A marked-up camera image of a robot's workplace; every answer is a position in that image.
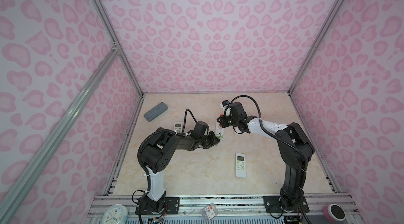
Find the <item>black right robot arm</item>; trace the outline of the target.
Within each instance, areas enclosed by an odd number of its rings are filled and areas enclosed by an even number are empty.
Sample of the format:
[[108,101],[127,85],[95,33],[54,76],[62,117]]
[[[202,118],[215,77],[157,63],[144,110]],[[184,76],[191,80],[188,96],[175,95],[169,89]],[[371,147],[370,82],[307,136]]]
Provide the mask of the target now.
[[297,210],[303,204],[303,188],[308,164],[315,149],[298,123],[277,124],[258,116],[248,116],[240,102],[221,103],[223,114],[217,122],[223,127],[237,127],[241,133],[258,134],[276,140],[286,165],[285,179],[280,189],[280,206],[286,212]]

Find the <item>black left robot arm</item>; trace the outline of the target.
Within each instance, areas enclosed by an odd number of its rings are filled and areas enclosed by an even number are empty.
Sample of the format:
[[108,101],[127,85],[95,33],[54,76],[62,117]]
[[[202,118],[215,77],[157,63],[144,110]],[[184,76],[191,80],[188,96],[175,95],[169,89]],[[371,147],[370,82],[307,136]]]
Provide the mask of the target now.
[[137,153],[138,162],[147,177],[145,201],[156,209],[162,208],[166,195],[164,169],[169,165],[175,151],[210,149],[220,142],[202,121],[198,121],[194,129],[187,133],[161,127],[151,133],[141,143]]

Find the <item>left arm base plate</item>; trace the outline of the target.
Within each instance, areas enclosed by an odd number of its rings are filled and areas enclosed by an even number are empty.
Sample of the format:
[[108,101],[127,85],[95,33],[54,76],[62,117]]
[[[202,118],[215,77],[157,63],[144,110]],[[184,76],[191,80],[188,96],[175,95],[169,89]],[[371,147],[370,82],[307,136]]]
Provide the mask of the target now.
[[140,198],[135,213],[141,215],[176,215],[179,213],[179,197],[163,196],[158,201],[154,201],[148,196]]

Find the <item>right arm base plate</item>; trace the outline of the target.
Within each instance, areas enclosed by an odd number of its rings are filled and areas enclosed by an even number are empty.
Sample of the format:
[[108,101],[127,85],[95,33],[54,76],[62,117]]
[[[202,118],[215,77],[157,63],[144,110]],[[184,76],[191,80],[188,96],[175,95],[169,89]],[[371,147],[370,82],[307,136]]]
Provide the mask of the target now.
[[280,195],[275,196],[263,196],[264,207],[267,213],[272,214],[285,214],[285,213],[297,213],[303,211],[304,213],[309,213],[309,206],[305,196],[299,198],[295,205],[289,206],[288,201],[281,197]]

